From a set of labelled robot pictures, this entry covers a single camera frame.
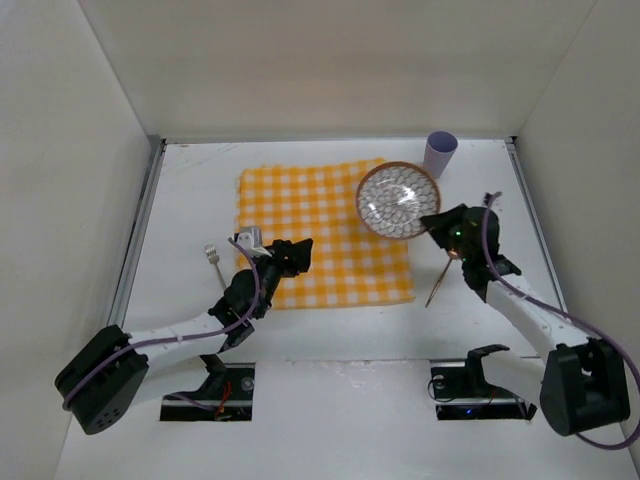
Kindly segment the patterned ceramic plate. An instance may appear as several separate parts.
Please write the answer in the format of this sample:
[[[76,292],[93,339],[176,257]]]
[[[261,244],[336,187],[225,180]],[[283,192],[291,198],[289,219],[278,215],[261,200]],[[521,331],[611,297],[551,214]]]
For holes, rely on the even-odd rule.
[[[422,235],[424,216],[438,214],[441,194],[436,180],[408,162],[382,163],[359,182],[356,213],[373,234],[389,240],[409,240]]]

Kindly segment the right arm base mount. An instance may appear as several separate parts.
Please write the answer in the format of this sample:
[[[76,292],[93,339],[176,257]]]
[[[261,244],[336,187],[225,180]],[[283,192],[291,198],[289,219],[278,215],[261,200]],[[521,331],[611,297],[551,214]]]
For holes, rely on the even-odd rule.
[[[486,381],[481,360],[508,352],[501,344],[470,350],[464,359],[430,362],[427,393],[439,421],[521,420],[529,422],[537,407],[516,394]]]

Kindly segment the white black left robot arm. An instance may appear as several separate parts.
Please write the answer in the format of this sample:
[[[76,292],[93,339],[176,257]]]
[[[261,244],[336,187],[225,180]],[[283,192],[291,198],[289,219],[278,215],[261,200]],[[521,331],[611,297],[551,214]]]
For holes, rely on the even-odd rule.
[[[222,375],[215,364],[220,354],[253,333],[253,321],[271,309],[282,280],[305,274],[311,266],[310,238],[263,246],[259,228],[251,227],[228,241],[248,266],[206,312],[146,331],[104,327],[57,374],[54,386],[62,407],[85,434],[110,428],[130,407],[148,399],[184,399],[211,390]]]

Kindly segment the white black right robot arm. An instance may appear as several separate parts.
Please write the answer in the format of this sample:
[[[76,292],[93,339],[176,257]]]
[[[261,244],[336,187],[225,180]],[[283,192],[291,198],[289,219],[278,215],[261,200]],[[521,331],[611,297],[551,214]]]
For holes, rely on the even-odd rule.
[[[420,222],[441,249],[458,257],[466,285],[505,317],[540,359],[523,359],[501,344],[469,351],[465,373],[474,395],[493,389],[514,394],[540,409],[561,436],[629,418],[621,353],[536,298],[521,269],[499,251],[494,212],[461,204]]]

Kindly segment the lavender plastic cup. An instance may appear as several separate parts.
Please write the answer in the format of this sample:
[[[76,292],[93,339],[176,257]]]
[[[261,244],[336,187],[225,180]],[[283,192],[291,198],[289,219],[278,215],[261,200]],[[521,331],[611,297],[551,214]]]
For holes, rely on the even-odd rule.
[[[444,173],[458,148],[458,139],[447,131],[434,131],[426,140],[423,168],[436,179]]]

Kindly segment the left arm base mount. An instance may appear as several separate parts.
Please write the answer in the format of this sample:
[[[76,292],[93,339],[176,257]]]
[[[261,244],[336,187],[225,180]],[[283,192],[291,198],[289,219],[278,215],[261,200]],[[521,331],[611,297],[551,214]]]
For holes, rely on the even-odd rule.
[[[217,355],[201,356],[208,376],[195,391],[162,399],[161,422],[248,422],[252,420],[255,363],[224,363]]]

